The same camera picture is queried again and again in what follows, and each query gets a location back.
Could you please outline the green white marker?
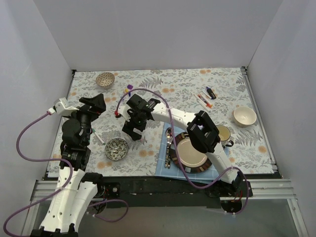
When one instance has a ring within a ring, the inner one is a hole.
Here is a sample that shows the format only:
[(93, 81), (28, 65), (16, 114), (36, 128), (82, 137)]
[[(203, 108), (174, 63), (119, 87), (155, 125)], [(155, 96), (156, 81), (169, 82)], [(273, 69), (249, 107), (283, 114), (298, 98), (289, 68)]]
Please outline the green white marker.
[(94, 131), (93, 133), (94, 133), (94, 135), (96, 136), (96, 138), (99, 140), (99, 142), (100, 142), (102, 145), (105, 145), (105, 142), (104, 142), (104, 140), (101, 138), (101, 136), (100, 136), (96, 131)]

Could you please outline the red gel pen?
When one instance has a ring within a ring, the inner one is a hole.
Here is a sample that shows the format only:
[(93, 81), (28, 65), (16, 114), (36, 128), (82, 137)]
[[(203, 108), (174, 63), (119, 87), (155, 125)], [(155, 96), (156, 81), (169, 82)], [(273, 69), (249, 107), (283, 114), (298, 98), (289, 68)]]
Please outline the red gel pen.
[(212, 104), (210, 104), (202, 95), (198, 94), (198, 97), (207, 105), (207, 107), (212, 108)]

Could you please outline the black purple highlighter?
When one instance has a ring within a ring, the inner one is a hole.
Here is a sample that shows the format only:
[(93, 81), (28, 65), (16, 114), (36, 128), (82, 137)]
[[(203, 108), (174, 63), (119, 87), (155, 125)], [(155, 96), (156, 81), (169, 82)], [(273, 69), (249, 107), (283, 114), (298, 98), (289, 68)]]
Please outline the black purple highlighter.
[(212, 89), (210, 87), (207, 87), (206, 91), (207, 91), (208, 95), (211, 97), (212, 100), (216, 99), (216, 95), (215, 95), (215, 93), (212, 91)]

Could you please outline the peach capped white marker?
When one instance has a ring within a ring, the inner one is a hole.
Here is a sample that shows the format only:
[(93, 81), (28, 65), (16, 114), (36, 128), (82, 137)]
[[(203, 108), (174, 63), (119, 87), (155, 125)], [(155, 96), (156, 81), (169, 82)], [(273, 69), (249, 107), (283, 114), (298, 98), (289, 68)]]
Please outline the peach capped white marker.
[(207, 107), (207, 104), (198, 95), (195, 95), (195, 97), (198, 103), (204, 108), (204, 110), (209, 112), (209, 108)]

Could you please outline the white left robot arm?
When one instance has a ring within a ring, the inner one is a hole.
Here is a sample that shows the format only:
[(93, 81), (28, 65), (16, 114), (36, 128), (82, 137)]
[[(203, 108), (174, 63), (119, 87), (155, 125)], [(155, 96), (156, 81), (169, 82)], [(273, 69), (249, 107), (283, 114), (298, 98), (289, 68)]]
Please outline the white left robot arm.
[(79, 102), (82, 106), (72, 107), (66, 98), (60, 98), (50, 110), (67, 120), (62, 125), (57, 193), (39, 229), (32, 230), (33, 237), (77, 237), (91, 200), (104, 194), (102, 175), (85, 171), (91, 153), (91, 123), (106, 111), (104, 95), (82, 97)]

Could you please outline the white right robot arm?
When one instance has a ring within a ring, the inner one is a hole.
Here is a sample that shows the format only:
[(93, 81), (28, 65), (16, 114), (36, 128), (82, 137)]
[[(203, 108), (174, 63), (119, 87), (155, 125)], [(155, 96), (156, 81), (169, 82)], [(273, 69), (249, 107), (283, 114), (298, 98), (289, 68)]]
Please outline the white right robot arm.
[(230, 163), (221, 144), (219, 130), (207, 112), (184, 112), (170, 108), (163, 98), (146, 101), (134, 94), (125, 106), (117, 105), (115, 116), (125, 119), (122, 131), (134, 141), (142, 137), (134, 130), (143, 131), (148, 120), (166, 122), (172, 128), (186, 130), (191, 145), (205, 154), (219, 173), (219, 176), (205, 188), (220, 185), (229, 196), (235, 196), (241, 191), (242, 172)]

